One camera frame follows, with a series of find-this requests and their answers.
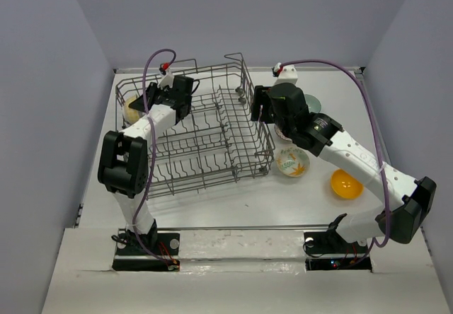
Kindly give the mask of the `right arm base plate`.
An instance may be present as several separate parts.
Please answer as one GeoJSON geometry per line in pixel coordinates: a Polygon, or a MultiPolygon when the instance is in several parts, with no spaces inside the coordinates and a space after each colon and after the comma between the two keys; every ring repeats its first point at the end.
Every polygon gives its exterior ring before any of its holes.
{"type": "Polygon", "coordinates": [[[337,233],[309,231],[304,233],[303,250],[307,271],[366,270],[372,271],[368,245],[347,243],[337,233]]]}

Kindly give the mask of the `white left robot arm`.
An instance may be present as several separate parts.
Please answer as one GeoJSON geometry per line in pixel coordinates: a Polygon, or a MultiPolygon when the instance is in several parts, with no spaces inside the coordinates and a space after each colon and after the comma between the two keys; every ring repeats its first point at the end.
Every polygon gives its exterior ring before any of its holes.
{"type": "Polygon", "coordinates": [[[166,74],[151,82],[141,96],[133,97],[124,112],[134,111],[137,120],[118,132],[109,131],[102,143],[98,181],[113,194],[126,220],[123,245],[150,254],[158,241],[155,218],[145,204],[156,162],[156,142],[191,110],[195,80],[166,74]]]}

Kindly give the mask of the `blue yellow sun bowl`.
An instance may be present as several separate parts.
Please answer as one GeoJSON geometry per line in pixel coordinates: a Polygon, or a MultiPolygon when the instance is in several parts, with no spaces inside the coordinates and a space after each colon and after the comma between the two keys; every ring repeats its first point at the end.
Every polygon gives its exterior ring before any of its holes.
{"type": "Polygon", "coordinates": [[[122,106],[123,119],[129,125],[134,124],[143,116],[143,114],[140,111],[132,109],[130,107],[131,103],[134,102],[136,99],[138,99],[138,95],[130,96],[125,101],[125,104],[122,106]]]}

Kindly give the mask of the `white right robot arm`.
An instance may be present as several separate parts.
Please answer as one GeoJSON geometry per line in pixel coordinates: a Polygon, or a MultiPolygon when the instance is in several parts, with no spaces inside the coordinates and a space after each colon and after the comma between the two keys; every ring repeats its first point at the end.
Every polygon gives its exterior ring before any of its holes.
{"type": "Polygon", "coordinates": [[[362,213],[341,214],[331,222],[326,244],[332,251],[380,236],[401,244],[412,241],[432,207],[437,188],[432,179],[417,180],[379,163],[339,122],[309,112],[303,91],[292,83],[256,86],[251,119],[276,124],[293,144],[344,170],[382,203],[362,213]]]}

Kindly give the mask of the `yellow orange bowl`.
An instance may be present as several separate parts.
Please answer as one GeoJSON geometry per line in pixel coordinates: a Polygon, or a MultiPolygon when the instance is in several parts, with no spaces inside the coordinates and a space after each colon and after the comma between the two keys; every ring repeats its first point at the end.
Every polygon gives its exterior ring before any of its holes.
{"type": "Polygon", "coordinates": [[[338,169],[331,176],[331,189],[343,199],[356,199],[364,187],[344,170],[338,169]]]}

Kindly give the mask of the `leaf flower pattern bowl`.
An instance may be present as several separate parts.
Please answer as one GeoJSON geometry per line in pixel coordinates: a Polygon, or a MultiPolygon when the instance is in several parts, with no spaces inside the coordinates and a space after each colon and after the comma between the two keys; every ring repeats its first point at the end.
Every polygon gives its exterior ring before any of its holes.
{"type": "Polygon", "coordinates": [[[290,178],[300,178],[310,169],[308,155],[297,146],[286,146],[276,154],[277,169],[290,178]]]}

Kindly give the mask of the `teal green bowl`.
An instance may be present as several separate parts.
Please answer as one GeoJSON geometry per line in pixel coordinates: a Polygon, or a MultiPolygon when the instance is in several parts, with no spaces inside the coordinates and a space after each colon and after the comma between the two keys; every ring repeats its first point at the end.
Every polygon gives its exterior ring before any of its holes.
{"type": "Polygon", "coordinates": [[[322,106],[318,98],[309,94],[305,94],[304,98],[309,112],[320,113],[322,106]]]}

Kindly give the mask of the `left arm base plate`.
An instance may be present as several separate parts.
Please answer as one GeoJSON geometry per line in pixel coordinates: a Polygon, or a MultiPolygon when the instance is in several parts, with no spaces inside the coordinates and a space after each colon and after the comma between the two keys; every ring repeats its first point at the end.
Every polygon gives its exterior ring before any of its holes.
{"type": "Polygon", "coordinates": [[[115,242],[113,270],[117,272],[179,272],[180,233],[159,231],[152,248],[143,249],[134,233],[119,230],[115,242]]]}

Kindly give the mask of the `red patterned bowl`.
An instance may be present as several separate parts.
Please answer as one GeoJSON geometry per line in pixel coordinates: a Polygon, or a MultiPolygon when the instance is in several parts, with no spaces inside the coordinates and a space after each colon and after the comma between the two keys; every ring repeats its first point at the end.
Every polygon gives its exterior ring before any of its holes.
{"type": "Polygon", "coordinates": [[[283,141],[288,141],[288,142],[291,142],[292,140],[289,138],[289,137],[286,137],[281,129],[275,124],[274,125],[274,130],[275,130],[275,133],[278,137],[280,137],[283,141]]]}

